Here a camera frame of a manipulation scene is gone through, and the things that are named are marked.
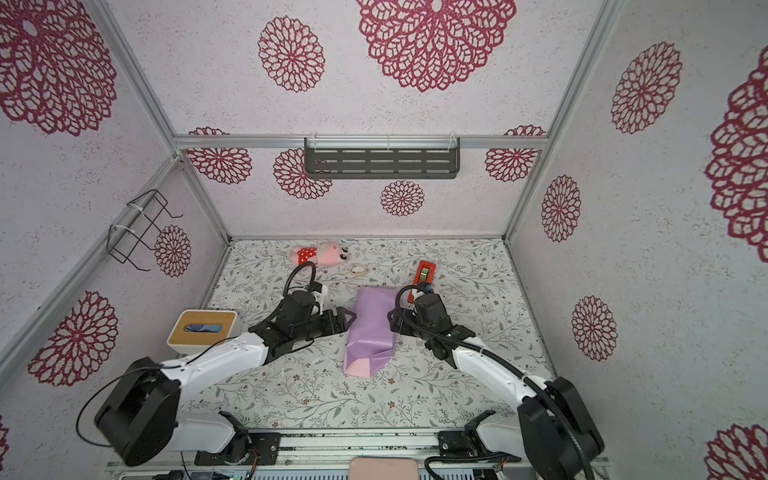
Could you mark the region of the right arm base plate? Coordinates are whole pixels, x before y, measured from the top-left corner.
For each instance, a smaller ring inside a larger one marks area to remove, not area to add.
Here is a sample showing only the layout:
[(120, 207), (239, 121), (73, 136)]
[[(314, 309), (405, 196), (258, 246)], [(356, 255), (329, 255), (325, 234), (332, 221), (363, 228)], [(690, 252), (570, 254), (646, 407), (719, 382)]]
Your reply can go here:
[(501, 461), (519, 463), (518, 456), (501, 451), (489, 450), (477, 433), (466, 430), (447, 430), (437, 434), (439, 458), (454, 463)]

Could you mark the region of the pink wrapping paper sheet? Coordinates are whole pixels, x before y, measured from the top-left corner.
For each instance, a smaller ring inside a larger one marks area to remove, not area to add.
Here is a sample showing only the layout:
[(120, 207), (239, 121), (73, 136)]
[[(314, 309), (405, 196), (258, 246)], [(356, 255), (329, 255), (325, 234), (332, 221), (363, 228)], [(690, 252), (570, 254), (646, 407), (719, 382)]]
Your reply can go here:
[(355, 300), (356, 319), (348, 331), (343, 372), (370, 379), (394, 356), (395, 333), (388, 313), (394, 309), (396, 291), (383, 287), (363, 287)]

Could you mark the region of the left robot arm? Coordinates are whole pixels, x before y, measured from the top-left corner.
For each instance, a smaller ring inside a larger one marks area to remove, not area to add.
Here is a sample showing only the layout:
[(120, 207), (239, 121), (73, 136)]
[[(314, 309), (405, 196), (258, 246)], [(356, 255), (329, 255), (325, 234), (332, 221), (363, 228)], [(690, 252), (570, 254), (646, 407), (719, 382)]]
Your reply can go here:
[(243, 463), (253, 453), (253, 441), (233, 414), (184, 414), (182, 408), (214, 384), (296, 352), (298, 342), (348, 331), (356, 318), (343, 307), (323, 309), (313, 293), (293, 291), (265, 320), (197, 355), (135, 361), (107, 384), (110, 394), (95, 415), (95, 426), (106, 447), (128, 467), (164, 452), (184, 451)]

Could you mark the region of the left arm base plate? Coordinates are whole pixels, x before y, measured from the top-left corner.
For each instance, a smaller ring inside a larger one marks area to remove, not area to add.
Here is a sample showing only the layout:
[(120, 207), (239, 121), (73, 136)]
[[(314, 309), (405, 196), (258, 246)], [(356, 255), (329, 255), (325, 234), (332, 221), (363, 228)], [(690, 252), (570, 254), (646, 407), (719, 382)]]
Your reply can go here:
[(275, 465), (280, 449), (280, 433), (256, 432), (236, 434), (219, 453), (198, 451), (195, 466), (262, 466)]

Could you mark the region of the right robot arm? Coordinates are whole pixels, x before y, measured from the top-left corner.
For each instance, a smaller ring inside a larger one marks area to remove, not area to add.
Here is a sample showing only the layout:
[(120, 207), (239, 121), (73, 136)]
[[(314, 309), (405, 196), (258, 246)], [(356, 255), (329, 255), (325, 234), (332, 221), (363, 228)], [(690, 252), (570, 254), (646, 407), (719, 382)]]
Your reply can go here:
[(506, 401), (516, 411), (517, 423), (500, 435), (486, 440), (484, 425), (492, 423), (495, 412), (486, 412), (469, 422), (463, 435), (469, 443), (459, 455), (442, 453), (424, 461), (430, 476), (439, 475), (431, 465), (464, 462), (527, 461), (542, 479), (574, 479), (583, 474), (596, 477), (592, 461), (605, 449), (599, 430), (578, 390), (569, 380), (554, 380), (528, 374), (502, 356), (492, 352), (469, 328), (455, 324), (441, 297), (417, 286), (413, 307), (406, 309), (400, 297), (387, 314), (390, 330), (419, 338), (435, 358), (473, 377)]

